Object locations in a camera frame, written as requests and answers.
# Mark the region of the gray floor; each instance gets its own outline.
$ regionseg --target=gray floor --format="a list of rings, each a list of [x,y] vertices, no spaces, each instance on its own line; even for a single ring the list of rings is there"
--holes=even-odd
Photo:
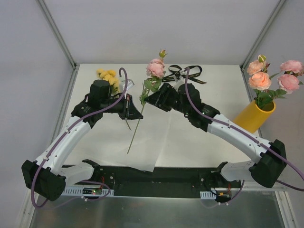
[[[46,206],[54,207],[69,197]],[[205,206],[214,204],[203,201]],[[53,210],[36,210],[31,228],[283,228],[273,192],[244,191],[229,206],[206,209],[199,199],[76,199]]]

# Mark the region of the yellow flower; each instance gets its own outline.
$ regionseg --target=yellow flower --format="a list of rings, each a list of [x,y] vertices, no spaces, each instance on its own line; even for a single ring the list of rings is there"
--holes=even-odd
[[[110,80],[110,78],[112,78],[112,76],[111,76],[111,75],[106,75],[106,76],[104,76],[104,80],[105,80],[105,81],[109,81],[109,80]]]
[[[119,81],[118,82],[116,82],[114,85],[113,85],[113,87],[114,87],[114,89],[118,92],[118,93],[120,93],[120,89],[119,89]]]
[[[108,73],[106,72],[106,71],[104,71],[104,72],[102,72],[101,74],[100,74],[100,78],[101,79],[103,79],[106,75],[107,75]]]
[[[112,75],[113,77],[116,76],[116,72],[114,70],[108,70],[108,74]]]
[[[96,70],[96,73],[97,73],[98,75],[100,75],[102,72],[104,72],[103,69],[98,69],[98,70]]]
[[[109,79],[109,83],[110,83],[110,85],[118,84],[119,80],[116,77],[111,77]]]

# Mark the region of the black ribbon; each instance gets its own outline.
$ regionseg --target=black ribbon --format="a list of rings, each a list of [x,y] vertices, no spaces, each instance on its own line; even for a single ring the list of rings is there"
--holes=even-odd
[[[194,66],[188,66],[188,67],[189,67],[190,70],[193,69],[193,68],[196,68],[196,67],[199,69],[199,73],[189,75],[189,78],[188,78],[189,80],[191,80],[193,82],[196,82],[196,83],[199,83],[199,84],[206,84],[207,83],[207,82],[203,82],[201,80],[196,79],[196,77],[200,76],[200,74],[203,72],[203,69],[200,66],[194,65]],[[181,74],[182,68],[179,65],[171,65],[171,66],[169,66],[168,69],[169,69],[170,72],[172,72],[172,74],[163,77],[162,82],[172,82],[172,81],[174,81],[174,76],[177,79],[179,79],[180,76],[182,76],[183,78],[186,78],[186,75]]]

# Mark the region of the black joint housing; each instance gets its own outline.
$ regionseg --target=black joint housing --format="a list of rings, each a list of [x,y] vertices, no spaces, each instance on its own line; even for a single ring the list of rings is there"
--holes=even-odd
[[[31,189],[34,175],[38,169],[34,162],[26,160],[21,169],[28,189]],[[65,177],[56,176],[49,169],[42,168],[38,174],[34,191],[50,201],[55,201],[62,194],[66,187]]]
[[[99,109],[102,102],[111,95],[110,83],[105,80],[95,80],[90,87],[87,103],[90,107]]]
[[[220,114],[219,110],[215,109],[214,107],[207,105],[205,103],[201,103],[201,105],[198,108],[204,115],[209,117],[215,117],[216,115]],[[208,125],[212,123],[211,120],[207,119],[206,117],[201,116],[198,114],[195,110],[191,112],[191,114],[188,116],[189,122],[197,127],[202,129],[203,131],[207,132]]]
[[[279,140],[271,143],[270,149],[275,151],[286,159],[285,145]],[[270,151],[261,155],[260,161],[249,168],[252,178],[260,185],[266,188],[272,188],[282,171],[286,167],[286,163],[277,158]]]

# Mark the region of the pink rose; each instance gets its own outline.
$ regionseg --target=pink rose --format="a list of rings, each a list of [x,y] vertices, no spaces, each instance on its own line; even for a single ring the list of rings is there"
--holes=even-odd
[[[158,64],[156,62],[153,62],[154,60],[151,61],[151,63],[148,64],[147,66],[147,76],[156,76],[158,78],[163,78],[164,77],[164,64]]]
[[[282,63],[280,68],[281,70],[292,71],[296,74],[303,70],[303,63],[296,60],[289,60],[287,62]]]
[[[257,72],[251,78],[249,78],[249,86],[253,89],[265,90],[271,85],[269,74],[264,72]]]
[[[163,67],[165,67],[164,63],[163,63],[162,60],[159,59],[159,58],[152,59],[150,63],[161,64]]]
[[[278,77],[277,80],[279,81],[280,89],[285,90],[288,94],[291,94],[300,87],[300,81],[293,75],[285,74]]]
[[[252,63],[249,64],[247,73],[249,73],[249,75],[254,75],[255,73],[261,71],[263,67],[264,67],[263,63],[260,63],[258,60],[253,61]]]

